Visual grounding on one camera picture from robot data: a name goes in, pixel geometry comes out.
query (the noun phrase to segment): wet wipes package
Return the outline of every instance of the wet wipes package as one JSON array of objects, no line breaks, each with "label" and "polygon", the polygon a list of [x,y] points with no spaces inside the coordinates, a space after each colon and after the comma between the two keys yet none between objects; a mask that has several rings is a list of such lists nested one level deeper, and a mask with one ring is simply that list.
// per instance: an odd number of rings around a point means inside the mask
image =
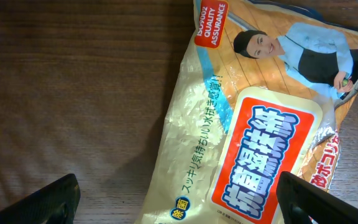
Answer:
[{"label": "wet wipes package", "polygon": [[194,1],[196,30],[135,223],[283,223],[283,171],[329,190],[358,92],[358,32],[263,2]]}]

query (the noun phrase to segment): light blue shirt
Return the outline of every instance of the light blue shirt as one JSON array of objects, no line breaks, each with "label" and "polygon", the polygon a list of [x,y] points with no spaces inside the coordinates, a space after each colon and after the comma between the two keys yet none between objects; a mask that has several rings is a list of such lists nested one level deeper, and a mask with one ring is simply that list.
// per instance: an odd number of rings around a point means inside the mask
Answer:
[{"label": "light blue shirt", "polygon": [[303,48],[324,54],[336,52],[338,69],[346,72],[348,78],[352,73],[353,58],[345,35],[334,29],[297,22],[291,26],[286,36],[292,41],[285,36],[277,39],[285,51],[284,55],[278,57],[286,63],[287,74],[321,95],[338,99],[343,93],[338,93],[333,86],[325,83],[312,83],[297,70]]}]

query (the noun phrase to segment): wooden table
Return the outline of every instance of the wooden table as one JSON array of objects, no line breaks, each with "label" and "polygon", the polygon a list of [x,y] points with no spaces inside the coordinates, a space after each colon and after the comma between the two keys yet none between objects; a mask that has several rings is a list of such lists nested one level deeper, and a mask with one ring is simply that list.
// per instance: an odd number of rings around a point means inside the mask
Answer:
[{"label": "wooden table", "polygon": [[[191,1],[0,1],[0,209],[75,173],[76,223],[133,223],[193,31]],[[358,207],[358,97],[340,136],[331,193]]]}]

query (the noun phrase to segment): black hair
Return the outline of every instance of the black hair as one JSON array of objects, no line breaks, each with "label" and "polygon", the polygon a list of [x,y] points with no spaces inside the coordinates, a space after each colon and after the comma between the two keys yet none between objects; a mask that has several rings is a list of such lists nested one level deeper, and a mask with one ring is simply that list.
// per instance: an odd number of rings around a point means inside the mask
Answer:
[{"label": "black hair", "polygon": [[255,36],[257,34],[267,35],[265,32],[260,31],[260,30],[247,30],[247,31],[241,31],[240,33],[238,33],[236,38],[234,38],[234,42],[233,42],[235,53],[239,53],[242,56],[247,57],[247,58],[257,59],[255,57],[249,55],[247,52],[247,46],[248,46],[249,41],[251,40],[251,38],[253,36]]}]

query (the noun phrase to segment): woman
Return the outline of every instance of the woman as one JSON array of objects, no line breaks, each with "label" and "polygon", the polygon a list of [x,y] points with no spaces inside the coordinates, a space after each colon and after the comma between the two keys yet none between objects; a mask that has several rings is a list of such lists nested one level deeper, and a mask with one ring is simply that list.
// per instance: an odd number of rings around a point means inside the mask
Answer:
[{"label": "woman", "polygon": [[248,30],[234,39],[234,51],[254,59],[278,56],[290,77],[333,100],[358,79],[358,49],[349,50],[345,35],[334,29],[296,23],[276,39]]}]

